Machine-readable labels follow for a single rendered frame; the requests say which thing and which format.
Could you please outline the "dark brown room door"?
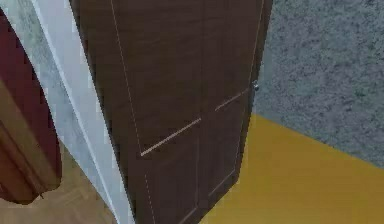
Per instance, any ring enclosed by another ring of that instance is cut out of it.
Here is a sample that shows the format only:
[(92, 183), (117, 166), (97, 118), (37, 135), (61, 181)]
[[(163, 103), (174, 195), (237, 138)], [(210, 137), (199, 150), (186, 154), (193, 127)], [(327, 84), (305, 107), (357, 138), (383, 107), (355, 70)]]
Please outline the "dark brown room door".
[(136, 224), (199, 224), (239, 178), (273, 0), (69, 0)]

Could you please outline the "dark red brown cabinet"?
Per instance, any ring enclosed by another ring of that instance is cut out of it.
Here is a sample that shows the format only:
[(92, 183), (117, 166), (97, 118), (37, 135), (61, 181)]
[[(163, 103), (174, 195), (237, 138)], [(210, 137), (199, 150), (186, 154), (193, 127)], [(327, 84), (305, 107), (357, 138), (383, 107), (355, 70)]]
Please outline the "dark red brown cabinet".
[(28, 205), (57, 189), (62, 160), (35, 70), (0, 9), (0, 199)]

